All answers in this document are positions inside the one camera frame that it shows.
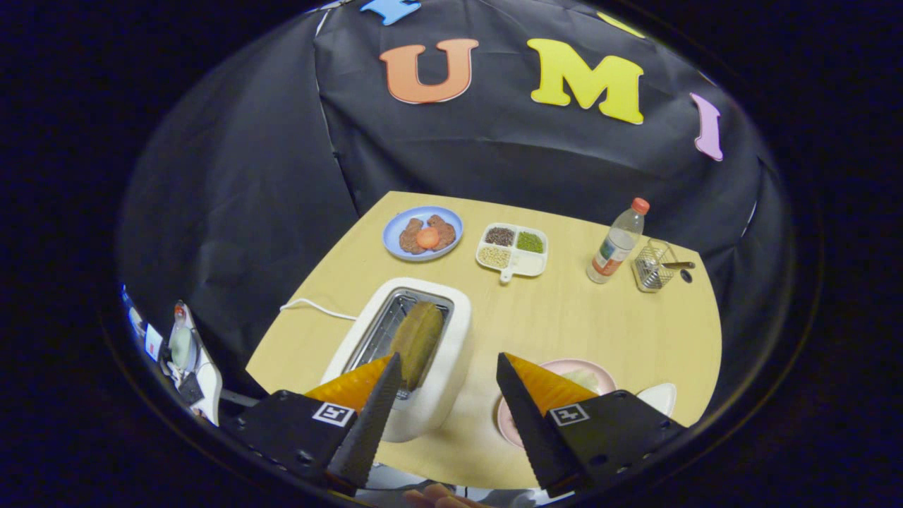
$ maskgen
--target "water bottle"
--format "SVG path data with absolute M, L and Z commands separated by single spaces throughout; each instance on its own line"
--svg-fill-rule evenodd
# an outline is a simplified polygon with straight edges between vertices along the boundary
M 605 237 L 599 251 L 586 267 L 586 276 L 591 281 L 605 284 L 614 275 L 615 270 L 624 259 L 627 259 L 630 251 L 637 245 L 640 235 L 643 234 L 644 217 L 648 211 L 649 203 L 646 200 L 634 198 L 630 208 L 611 224 L 609 236 Z

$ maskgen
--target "yellow table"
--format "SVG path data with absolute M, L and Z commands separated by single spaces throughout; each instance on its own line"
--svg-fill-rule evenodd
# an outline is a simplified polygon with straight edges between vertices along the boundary
M 458 213 L 464 222 L 461 241 L 433 261 L 394 258 L 382 244 L 386 223 L 425 205 Z M 479 236 L 491 222 L 544 231 L 549 240 L 545 272 L 536 278 L 514 276 L 502 286 L 497 271 L 478 265 Z M 678 278 L 655 294 L 637 290 L 627 261 L 608 284 L 595 284 L 585 269 L 608 229 L 495 203 L 391 192 L 336 243 L 293 299 L 305 297 L 357 315 L 384 282 L 412 277 L 459 289 L 473 304 L 473 359 L 451 414 L 440 428 L 417 439 L 380 443 L 378 462 L 450 484 L 536 487 L 525 451 L 509 445 L 495 424 L 499 352 L 536 363 L 558 358 L 596 362 L 619 389 L 633 393 L 672 382 L 677 387 L 672 418 L 689 426 L 702 416 L 721 363 L 721 324 L 703 261 L 694 251 L 673 246 L 680 260 L 696 263 L 694 281 Z M 644 237 L 639 245 L 645 243 Z M 638 251 L 639 246 L 629 259 Z M 320 383 L 351 325 L 309 306 L 283 311 L 247 369 L 270 392 L 308 391 Z

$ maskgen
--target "blue letter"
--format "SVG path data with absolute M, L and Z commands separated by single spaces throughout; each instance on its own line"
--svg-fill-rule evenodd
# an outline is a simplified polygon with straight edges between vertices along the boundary
M 383 16 L 383 25 L 389 26 L 419 8 L 419 2 L 406 4 L 404 0 L 373 0 L 361 7 L 360 10 L 361 12 L 373 11 Z

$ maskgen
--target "pink plate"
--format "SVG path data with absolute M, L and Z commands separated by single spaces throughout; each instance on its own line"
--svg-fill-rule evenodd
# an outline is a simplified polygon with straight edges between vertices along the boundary
M 602 369 L 593 362 L 564 358 L 562 360 L 552 360 L 551 362 L 540 363 L 539 366 L 558 375 L 566 374 L 567 372 L 576 371 L 578 369 L 586 369 L 587 371 L 592 372 L 596 376 L 596 381 L 599 382 L 599 388 L 596 390 L 596 393 L 605 395 L 606 393 L 616 390 L 615 380 L 611 378 L 611 375 L 608 374 L 605 369 Z M 502 437 L 504 437 L 508 443 L 517 447 L 524 447 L 524 442 L 520 440 L 520 435 L 517 434 L 517 428 L 514 426 L 514 418 L 511 416 L 511 409 L 508 408 L 505 399 L 501 399 L 498 403 L 498 431 L 502 433 Z

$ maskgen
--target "foam letter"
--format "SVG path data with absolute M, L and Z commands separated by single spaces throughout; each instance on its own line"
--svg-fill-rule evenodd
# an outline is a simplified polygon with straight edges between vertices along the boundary
M 627 26 L 627 25 L 625 25 L 624 23 L 622 23 L 622 22 L 616 20 L 616 19 L 613 18 L 613 17 L 611 17 L 611 16 L 609 16 L 609 15 L 607 15 L 607 14 L 600 13 L 600 12 L 598 12 L 598 11 L 596 12 L 596 14 L 597 14 L 600 18 L 602 18 L 602 21 L 604 21 L 605 23 L 610 24 L 611 26 L 614 26 L 615 28 L 619 28 L 619 29 L 623 30 L 624 32 L 627 32 L 627 33 L 629 33 L 629 34 L 631 34 L 631 35 L 636 35 L 636 36 L 639 37 L 640 39 L 646 39 L 646 36 L 645 36 L 645 35 L 643 35 L 643 34 L 640 33 L 640 32 L 637 32 L 637 31 L 634 30 L 633 28 L 630 28 L 629 26 Z
M 571 97 L 564 93 L 564 80 L 567 80 L 581 108 L 589 109 L 608 89 L 608 97 L 599 104 L 603 115 L 631 124 L 643 123 L 639 112 L 639 77 L 643 70 L 636 63 L 607 56 L 591 70 L 565 42 L 530 39 L 526 45 L 539 52 L 539 89 L 530 94 L 533 100 L 567 106 L 571 103 Z
M 479 46 L 473 39 L 450 39 L 436 47 L 447 53 L 449 76 L 438 85 L 424 85 L 417 74 L 417 56 L 426 51 L 420 44 L 401 46 L 379 55 L 386 63 L 386 81 L 392 97 L 409 104 L 444 102 L 464 93 L 470 86 L 470 50 Z
M 383 16 L 383 25 L 389 26 L 419 8 L 419 2 L 406 4 L 403 0 L 373 0 L 361 7 L 360 11 L 373 11 Z
M 721 112 L 708 100 L 690 93 L 690 97 L 699 109 L 699 137 L 696 138 L 696 149 L 716 161 L 724 159 L 721 152 L 721 141 L 718 133 L 718 117 Z

